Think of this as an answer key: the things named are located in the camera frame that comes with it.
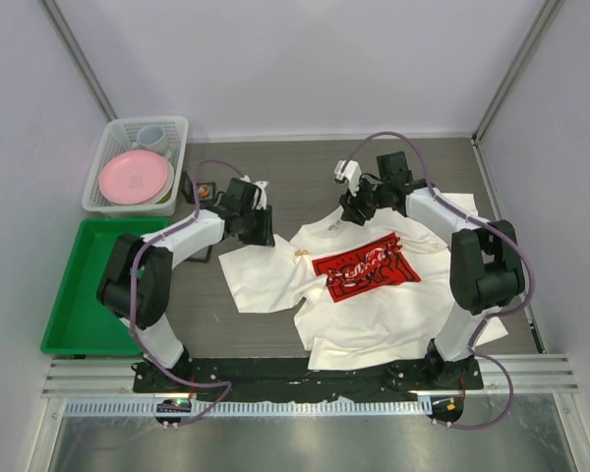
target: t-shirt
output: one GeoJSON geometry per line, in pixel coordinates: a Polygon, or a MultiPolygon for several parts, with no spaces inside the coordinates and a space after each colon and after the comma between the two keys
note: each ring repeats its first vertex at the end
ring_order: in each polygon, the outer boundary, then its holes
{"type": "MultiPolygon", "coordinates": [[[[471,195],[449,199],[476,214],[471,195]]],[[[306,224],[275,247],[220,256],[241,313],[305,303],[295,315],[311,370],[350,370],[424,357],[454,303],[450,252],[421,223],[389,208],[365,226],[340,220],[342,208],[306,224]]],[[[491,319],[478,344],[507,334],[491,319]]]]}

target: plastic basket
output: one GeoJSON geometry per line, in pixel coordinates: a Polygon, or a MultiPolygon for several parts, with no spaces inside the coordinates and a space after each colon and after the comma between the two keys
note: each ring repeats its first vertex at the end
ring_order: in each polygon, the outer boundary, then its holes
{"type": "Polygon", "coordinates": [[[179,179],[181,178],[188,120],[183,116],[142,116],[114,120],[105,126],[94,161],[89,170],[81,204],[86,211],[97,211],[108,216],[170,216],[175,211],[179,179]],[[138,131],[146,125],[159,125],[164,129],[170,146],[170,163],[175,171],[170,198],[166,202],[144,205],[115,205],[98,189],[98,176],[107,162],[118,154],[131,150],[138,131]]]}

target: mug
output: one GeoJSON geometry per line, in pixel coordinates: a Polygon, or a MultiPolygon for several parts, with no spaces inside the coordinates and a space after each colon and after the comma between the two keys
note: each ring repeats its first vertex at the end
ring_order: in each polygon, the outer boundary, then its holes
{"type": "Polygon", "coordinates": [[[168,157],[168,140],[166,132],[159,125],[147,125],[138,131],[134,148],[150,150],[163,157],[168,157]]]}

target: red print on shirt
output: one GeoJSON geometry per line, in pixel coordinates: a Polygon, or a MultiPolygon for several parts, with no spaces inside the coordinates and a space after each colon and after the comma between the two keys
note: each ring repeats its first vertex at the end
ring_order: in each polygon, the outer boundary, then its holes
{"type": "Polygon", "coordinates": [[[327,275],[326,285],[335,303],[384,285],[421,281],[400,252],[399,240],[390,233],[347,253],[317,259],[313,261],[315,274],[327,275]]]}

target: wall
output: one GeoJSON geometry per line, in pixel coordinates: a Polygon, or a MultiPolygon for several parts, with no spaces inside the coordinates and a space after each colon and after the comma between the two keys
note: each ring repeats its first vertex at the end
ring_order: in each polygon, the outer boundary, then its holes
{"type": "Polygon", "coordinates": [[[590,0],[564,2],[484,151],[537,271],[540,332],[590,411],[590,0]]]}
{"type": "Polygon", "coordinates": [[[39,352],[104,122],[34,0],[0,1],[0,472],[22,470],[39,352]]]}
{"type": "Polygon", "coordinates": [[[117,113],[193,139],[475,131],[542,0],[59,0],[117,113]]]}

